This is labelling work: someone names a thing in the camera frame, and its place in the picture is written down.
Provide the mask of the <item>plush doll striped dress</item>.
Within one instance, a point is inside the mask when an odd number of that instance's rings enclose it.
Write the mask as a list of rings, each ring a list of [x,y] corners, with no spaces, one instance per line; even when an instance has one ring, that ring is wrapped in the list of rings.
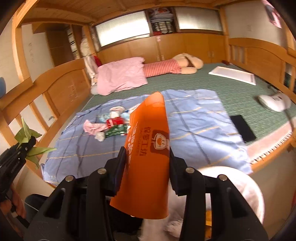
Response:
[[[195,74],[204,66],[204,62],[190,54],[182,53],[175,57],[144,65],[145,77],[154,77],[164,74]]]

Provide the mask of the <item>dark green snack wrapper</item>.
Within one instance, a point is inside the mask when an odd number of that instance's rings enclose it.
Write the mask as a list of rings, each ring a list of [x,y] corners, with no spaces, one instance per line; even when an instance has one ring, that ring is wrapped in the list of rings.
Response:
[[[113,136],[125,136],[127,135],[127,125],[121,124],[110,127],[105,131],[105,137],[113,137]]]

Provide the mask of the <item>white desk lamp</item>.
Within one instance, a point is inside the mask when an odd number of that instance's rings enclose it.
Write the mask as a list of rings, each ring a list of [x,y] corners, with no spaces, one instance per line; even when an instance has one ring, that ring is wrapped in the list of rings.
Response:
[[[274,111],[281,113],[289,109],[292,105],[290,98],[282,92],[277,92],[274,95],[259,95],[259,103],[268,109],[269,111]]]

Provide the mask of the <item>pink printed wrapper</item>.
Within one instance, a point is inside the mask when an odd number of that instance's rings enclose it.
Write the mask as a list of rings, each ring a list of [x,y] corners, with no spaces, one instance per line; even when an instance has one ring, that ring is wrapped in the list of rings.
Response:
[[[103,132],[108,129],[107,124],[105,123],[91,123],[89,120],[86,120],[83,124],[84,132],[89,135],[95,136],[99,132]]]

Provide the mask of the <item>pink wall poster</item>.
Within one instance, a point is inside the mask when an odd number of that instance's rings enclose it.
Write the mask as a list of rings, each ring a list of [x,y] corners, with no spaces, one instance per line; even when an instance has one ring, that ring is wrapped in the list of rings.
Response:
[[[264,5],[269,21],[277,28],[282,28],[280,15],[276,11],[276,9],[267,0],[262,0],[262,3]]]

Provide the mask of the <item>pink pillow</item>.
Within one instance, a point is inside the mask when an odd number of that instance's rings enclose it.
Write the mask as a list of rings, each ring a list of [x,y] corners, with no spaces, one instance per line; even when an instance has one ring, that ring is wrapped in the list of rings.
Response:
[[[93,82],[91,94],[103,96],[146,85],[144,58],[132,57],[103,64],[97,68]]]

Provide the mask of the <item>black phone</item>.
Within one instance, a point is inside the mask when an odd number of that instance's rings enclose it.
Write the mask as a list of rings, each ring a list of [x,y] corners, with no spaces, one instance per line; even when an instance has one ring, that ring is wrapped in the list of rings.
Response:
[[[256,136],[250,126],[247,124],[242,115],[230,116],[231,121],[241,135],[245,143],[252,142],[256,140]]]

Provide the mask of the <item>white cup trash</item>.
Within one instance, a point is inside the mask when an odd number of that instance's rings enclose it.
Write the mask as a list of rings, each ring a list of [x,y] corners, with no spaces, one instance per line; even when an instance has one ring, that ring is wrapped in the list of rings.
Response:
[[[109,110],[110,118],[117,118],[120,117],[121,114],[125,111],[123,106],[115,106]]]

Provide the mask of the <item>green bed mat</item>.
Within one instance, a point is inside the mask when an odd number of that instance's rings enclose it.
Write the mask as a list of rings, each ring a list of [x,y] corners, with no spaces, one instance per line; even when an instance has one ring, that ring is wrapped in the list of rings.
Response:
[[[291,120],[295,120],[295,104],[283,113],[272,112],[261,106],[257,97],[261,94],[272,95],[274,89],[260,78],[251,85],[237,80],[210,75],[217,63],[205,64],[195,74],[165,74],[148,78],[141,87],[115,92],[107,96],[94,95],[86,103],[84,110],[114,99],[151,94],[156,91],[207,89],[215,91],[229,116],[242,115],[257,138],[265,137]]]

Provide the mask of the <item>white crumpled tissue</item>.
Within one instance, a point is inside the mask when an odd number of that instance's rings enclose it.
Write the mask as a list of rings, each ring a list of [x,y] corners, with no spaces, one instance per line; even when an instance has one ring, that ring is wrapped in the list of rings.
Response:
[[[98,140],[99,142],[103,142],[106,138],[105,133],[104,132],[97,132],[94,136],[94,138],[96,140]]]

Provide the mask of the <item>wooden bed frame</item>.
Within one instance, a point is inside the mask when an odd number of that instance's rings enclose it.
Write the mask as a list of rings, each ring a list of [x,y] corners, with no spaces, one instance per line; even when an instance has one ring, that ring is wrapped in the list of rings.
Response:
[[[244,61],[237,66],[254,70],[257,76],[283,91],[291,99],[295,93],[286,87],[283,68],[295,65],[290,50],[262,40],[229,38],[223,7],[230,1],[25,1],[12,20],[13,58],[20,84],[1,98],[1,135],[9,145],[16,139],[10,129],[13,120],[21,119],[21,111],[33,108],[36,119],[45,130],[37,142],[47,147],[66,119],[90,94],[90,80],[82,59],[56,66],[32,80],[25,60],[21,27],[31,23],[59,23],[81,26],[85,30],[125,14],[161,7],[195,7],[217,10],[222,18],[225,53],[234,62],[235,47],[244,48]]]

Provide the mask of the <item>orange plastic snack bag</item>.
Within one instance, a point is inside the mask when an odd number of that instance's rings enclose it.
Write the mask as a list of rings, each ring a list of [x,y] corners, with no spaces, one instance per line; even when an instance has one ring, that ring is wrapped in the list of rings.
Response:
[[[170,131],[165,100],[149,95],[131,114],[125,149],[127,163],[111,206],[142,219],[168,216]]]

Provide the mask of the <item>red cigarette box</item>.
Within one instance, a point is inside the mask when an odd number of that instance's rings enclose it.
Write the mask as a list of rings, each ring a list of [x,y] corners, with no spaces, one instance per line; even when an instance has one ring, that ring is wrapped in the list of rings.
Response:
[[[125,120],[122,117],[118,116],[118,117],[115,117],[115,118],[109,118],[106,121],[106,124],[107,124],[108,128],[112,128],[113,126],[118,126],[118,125],[125,124]]]

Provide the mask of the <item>blue round object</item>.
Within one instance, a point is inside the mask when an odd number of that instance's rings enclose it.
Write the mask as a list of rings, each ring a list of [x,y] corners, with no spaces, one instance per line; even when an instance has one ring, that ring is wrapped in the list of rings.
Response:
[[[3,77],[0,77],[0,98],[6,94],[6,82]]]

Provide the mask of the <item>white flat tray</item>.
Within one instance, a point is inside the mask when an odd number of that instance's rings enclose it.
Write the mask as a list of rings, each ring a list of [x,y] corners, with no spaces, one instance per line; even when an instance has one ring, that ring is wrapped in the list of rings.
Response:
[[[254,86],[256,85],[254,74],[237,70],[237,69],[218,66],[213,70],[211,70],[208,74],[237,80],[237,81],[248,83]]]

